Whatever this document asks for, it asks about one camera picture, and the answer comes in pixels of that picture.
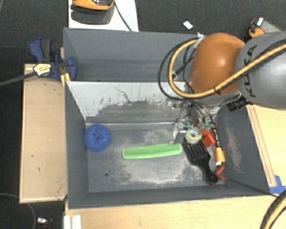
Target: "black brush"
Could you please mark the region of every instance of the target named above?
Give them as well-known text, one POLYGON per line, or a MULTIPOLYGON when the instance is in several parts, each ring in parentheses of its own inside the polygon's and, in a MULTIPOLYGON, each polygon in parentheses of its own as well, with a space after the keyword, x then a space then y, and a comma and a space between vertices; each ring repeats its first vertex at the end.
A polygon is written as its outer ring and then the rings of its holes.
POLYGON ((184 139, 182 142, 182 147, 191 165, 200 166, 203 169, 205 178, 208 183, 217 183, 218 177, 209 167, 209 160, 211 156, 203 142, 199 141, 197 144, 189 144, 186 139, 184 139))

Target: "yellow clamp label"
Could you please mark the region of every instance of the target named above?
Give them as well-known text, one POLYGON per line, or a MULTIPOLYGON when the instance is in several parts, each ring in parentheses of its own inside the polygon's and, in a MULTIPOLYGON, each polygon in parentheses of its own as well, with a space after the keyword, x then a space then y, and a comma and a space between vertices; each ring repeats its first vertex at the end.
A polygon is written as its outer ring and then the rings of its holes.
POLYGON ((48 76, 51 74, 51 65, 49 63, 39 63, 33 67, 38 76, 48 76))

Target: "blue sponge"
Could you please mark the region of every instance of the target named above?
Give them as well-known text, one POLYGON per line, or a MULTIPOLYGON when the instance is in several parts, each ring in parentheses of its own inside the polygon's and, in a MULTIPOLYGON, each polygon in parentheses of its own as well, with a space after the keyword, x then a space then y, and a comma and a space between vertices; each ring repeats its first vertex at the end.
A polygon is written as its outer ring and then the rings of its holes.
POLYGON ((105 126, 93 124, 86 129, 84 141, 87 149, 101 152, 110 144, 111 135, 105 126))

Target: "black floor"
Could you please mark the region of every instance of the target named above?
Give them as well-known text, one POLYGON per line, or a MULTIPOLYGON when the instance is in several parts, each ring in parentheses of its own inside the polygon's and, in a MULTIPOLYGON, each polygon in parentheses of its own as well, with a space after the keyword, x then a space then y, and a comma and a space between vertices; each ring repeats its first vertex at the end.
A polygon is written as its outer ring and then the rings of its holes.
MULTIPOLYGON (((263 16, 286 30, 285 0, 136 0, 139 30, 210 34, 227 32, 242 38, 250 21, 263 16), (182 23, 189 20, 191 31, 182 23)), ((28 43, 52 37, 62 46, 67 0, 5 0, 0 17, 0 81, 22 74, 31 61, 28 43)), ((0 88, 0 192, 18 194, 21 141, 21 83, 0 88)), ((61 202, 33 205, 48 228, 62 227, 61 202)), ((0 197, 0 229, 31 228, 30 209, 0 197)))

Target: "green comb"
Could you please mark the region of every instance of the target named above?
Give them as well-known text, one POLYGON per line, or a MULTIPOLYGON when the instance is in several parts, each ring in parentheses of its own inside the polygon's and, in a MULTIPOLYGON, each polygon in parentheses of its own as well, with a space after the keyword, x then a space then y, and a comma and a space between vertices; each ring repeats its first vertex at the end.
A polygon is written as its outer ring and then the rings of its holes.
POLYGON ((123 149, 125 159, 156 158, 177 155, 182 152, 180 144, 156 144, 150 146, 131 147, 123 149))

